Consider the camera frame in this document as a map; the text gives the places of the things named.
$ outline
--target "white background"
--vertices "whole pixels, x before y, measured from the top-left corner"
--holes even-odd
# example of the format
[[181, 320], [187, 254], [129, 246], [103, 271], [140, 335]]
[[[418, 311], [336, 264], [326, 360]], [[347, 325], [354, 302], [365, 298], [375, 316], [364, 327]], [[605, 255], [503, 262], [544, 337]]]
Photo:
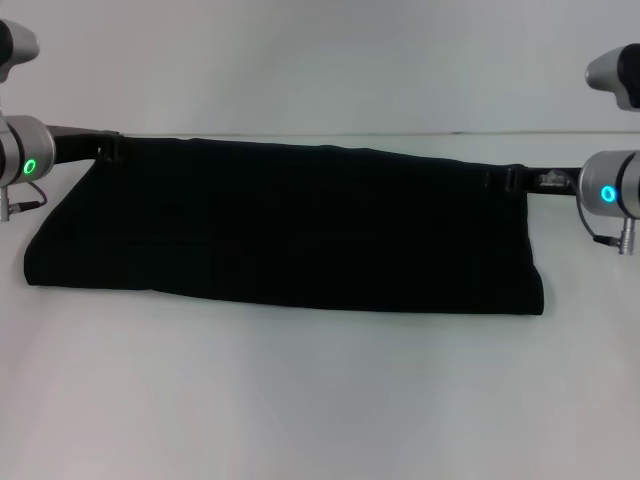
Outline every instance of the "white background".
[[[638, 8], [6, 0], [3, 16], [43, 52], [2, 100], [50, 124], [131, 133], [635, 131], [640, 115], [582, 74], [640, 40]], [[631, 134], [269, 141], [531, 166], [640, 146]], [[0, 228], [0, 480], [637, 476], [640, 265], [592, 243], [573, 199], [530, 196], [542, 317], [28, 287], [26, 246], [88, 166], [56, 167], [40, 182], [51, 203]]]

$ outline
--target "black cloth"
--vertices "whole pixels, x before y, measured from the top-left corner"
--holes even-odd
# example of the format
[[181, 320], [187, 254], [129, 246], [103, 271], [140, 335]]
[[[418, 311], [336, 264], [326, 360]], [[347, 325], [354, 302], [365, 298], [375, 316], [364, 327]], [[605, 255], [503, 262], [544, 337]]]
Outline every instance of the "black cloth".
[[539, 315], [506, 167], [367, 149], [129, 139], [26, 252], [31, 285], [322, 309]]

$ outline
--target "folded cloth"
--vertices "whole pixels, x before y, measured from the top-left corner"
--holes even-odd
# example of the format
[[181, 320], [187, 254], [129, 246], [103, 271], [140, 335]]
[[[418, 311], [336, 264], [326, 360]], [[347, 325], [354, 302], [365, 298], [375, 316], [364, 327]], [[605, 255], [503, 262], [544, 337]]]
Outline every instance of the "folded cloth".
[[30, 285], [341, 310], [540, 315], [507, 167], [368, 149], [123, 138], [25, 255]]

